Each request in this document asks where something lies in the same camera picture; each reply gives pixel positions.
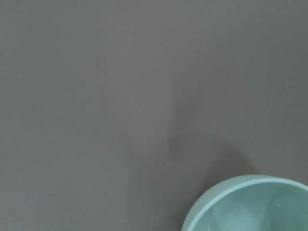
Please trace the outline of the green bowl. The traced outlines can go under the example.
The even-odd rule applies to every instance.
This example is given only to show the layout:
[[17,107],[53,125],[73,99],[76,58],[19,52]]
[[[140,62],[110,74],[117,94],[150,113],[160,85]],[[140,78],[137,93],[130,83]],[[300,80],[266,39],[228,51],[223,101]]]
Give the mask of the green bowl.
[[183,231],[306,231],[308,187],[293,180],[244,175],[202,194]]

